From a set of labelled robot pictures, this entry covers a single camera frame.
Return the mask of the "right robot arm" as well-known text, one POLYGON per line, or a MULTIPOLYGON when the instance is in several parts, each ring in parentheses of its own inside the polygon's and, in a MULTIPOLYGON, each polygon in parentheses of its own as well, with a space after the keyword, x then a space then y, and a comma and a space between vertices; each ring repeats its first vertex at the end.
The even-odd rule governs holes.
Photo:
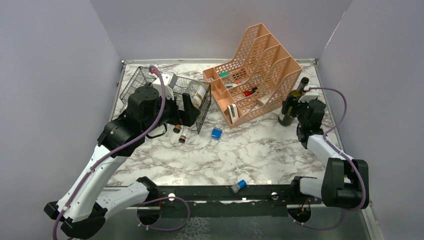
POLYGON ((325 166, 322 178, 296 176, 288 190, 289 199, 300 204, 312 196, 327 207, 365 209, 369 205, 368 164, 342 152, 324 135, 325 109, 326 104, 318 99, 300 102, 298 97, 288 96, 283 103, 282 114, 298 120, 299 142, 325 166))

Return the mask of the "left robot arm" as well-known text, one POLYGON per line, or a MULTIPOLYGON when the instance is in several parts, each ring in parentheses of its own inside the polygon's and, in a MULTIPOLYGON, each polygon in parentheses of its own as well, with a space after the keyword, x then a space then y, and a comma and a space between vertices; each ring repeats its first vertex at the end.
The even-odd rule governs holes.
POLYGON ((87 240, 110 217, 126 208, 164 200, 158 186, 146 176, 119 191, 107 195, 102 195, 102 191, 150 132, 176 115, 176 104, 167 97, 167 90, 161 84, 138 87, 129 96, 126 110, 105 125, 76 182, 60 200, 44 207, 44 212, 55 221, 55 231, 61 230, 70 239, 87 240))

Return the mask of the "blue grey cylinder cap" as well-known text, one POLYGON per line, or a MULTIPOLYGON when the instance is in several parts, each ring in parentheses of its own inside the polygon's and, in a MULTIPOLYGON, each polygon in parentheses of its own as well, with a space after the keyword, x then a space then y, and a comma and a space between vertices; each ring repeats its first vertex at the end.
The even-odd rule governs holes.
POLYGON ((245 180, 240 180, 238 183, 232 185, 230 187, 230 190, 236 194, 238 193, 240 190, 244 189, 247 186, 247 182, 245 180))

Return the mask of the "green wine bottle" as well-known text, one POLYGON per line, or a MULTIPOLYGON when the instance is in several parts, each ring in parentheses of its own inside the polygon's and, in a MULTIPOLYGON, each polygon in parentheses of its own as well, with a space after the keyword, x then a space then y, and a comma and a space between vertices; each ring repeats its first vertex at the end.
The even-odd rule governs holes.
POLYGON ((299 98, 305 94, 305 87, 308 85, 310 79, 308 77, 303 77, 297 87, 297 89, 292 90, 287 98, 282 102, 282 109, 278 115, 278 122, 284 126, 290 126, 295 118, 295 110, 298 105, 299 98))

